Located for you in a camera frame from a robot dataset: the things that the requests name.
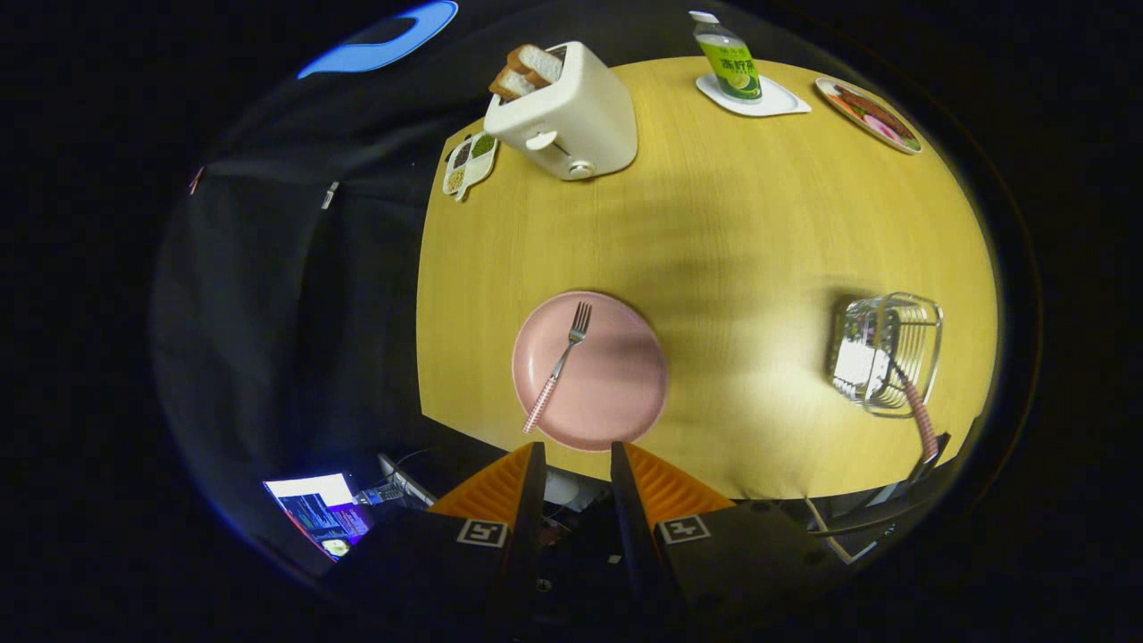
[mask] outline wooden table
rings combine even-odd
[[[813,88],[821,74],[758,61],[813,106],[745,118],[702,95],[705,58],[623,65],[639,154],[563,182],[501,145],[465,202],[440,192],[421,248],[417,371],[425,416],[512,450],[525,412],[511,376],[525,318],[591,289],[630,303],[663,344],[666,410],[640,447],[732,498],[847,493],[904,479],[911,420],[879,419],[825,373],[831,311],[846,295],[936,299],[945,331],[929,413],[954,456],[983,412],[997,353],[997,288],[981,224],[928,143],[906,155]],[[547,463],[608,479],[607,453],[547,441]]]

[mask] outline toaster lever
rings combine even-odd
[[[525,145],[527,145],[529,150],[538,152],[555,142],[555,130],[544,131],[543,134],[528,138]]]

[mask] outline green bottle label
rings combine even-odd
[[[698,47],[714,67],[714,75],[726,95],[743,101],[762,97],[762,87],[758,82],[758,70],[754,69],[754,59],[750,57],[750,49],[719,47],[706,42],[700,42]]]

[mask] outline monitor screen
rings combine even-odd
[[[263,483],[297,529],[339,561],[373,527],[344,474]]]

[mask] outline toaster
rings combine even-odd
[[[639,139],[623,81],[582,42],[547,51],[563,59],[560,78],[509,103],[493,96],[485,131],[563,180],[631,164]]]

